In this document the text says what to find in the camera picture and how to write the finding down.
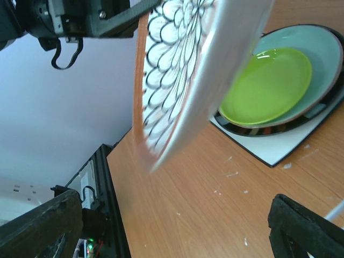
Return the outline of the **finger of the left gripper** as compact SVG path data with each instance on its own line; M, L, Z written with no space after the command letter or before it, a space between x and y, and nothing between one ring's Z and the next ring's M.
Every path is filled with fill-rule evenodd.
M159 0L144 0L129 9L101 22L100 37L132 37L139 19L160 5Z

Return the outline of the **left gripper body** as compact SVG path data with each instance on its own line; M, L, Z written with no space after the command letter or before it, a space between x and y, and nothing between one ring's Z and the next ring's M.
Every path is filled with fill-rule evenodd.
M35 1L34 36L94 38L91 25L107 22L129 8L129 1Z

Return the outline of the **white wire dish rack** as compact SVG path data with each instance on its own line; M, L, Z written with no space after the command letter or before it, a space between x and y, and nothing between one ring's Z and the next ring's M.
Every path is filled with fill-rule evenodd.
M335 218L337 218L343 212L343 210L344 210L344 199L325 216L325 219L328 221L332 221Z

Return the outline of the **lime green plate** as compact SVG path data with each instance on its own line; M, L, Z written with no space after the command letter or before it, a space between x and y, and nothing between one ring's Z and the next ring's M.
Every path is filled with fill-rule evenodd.
M280 117L305 95L312 65L301 51L274 48L253 55L219 107L230 122L252 126Z

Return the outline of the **floral patterned bowl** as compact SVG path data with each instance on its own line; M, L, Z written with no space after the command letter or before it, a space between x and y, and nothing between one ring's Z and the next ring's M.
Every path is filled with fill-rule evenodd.
M140 19L133 135L152 173L204 127L251 58L273 1L162 1Z

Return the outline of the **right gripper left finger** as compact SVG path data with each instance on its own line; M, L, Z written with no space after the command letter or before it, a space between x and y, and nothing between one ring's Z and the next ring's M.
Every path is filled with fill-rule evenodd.
M73 257L83 228L77 191L68 190L1 226L1 257Z

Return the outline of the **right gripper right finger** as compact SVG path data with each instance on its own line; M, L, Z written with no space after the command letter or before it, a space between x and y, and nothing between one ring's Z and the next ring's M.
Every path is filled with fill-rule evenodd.
M343 229L286 195L273 199L268 225L274 257L343 257Z

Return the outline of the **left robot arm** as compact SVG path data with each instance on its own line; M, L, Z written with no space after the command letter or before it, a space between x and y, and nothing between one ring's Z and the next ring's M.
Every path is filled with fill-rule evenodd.
M1 42L30 34L46 50L55 38L130 38L139 19L161 1L1 1Z

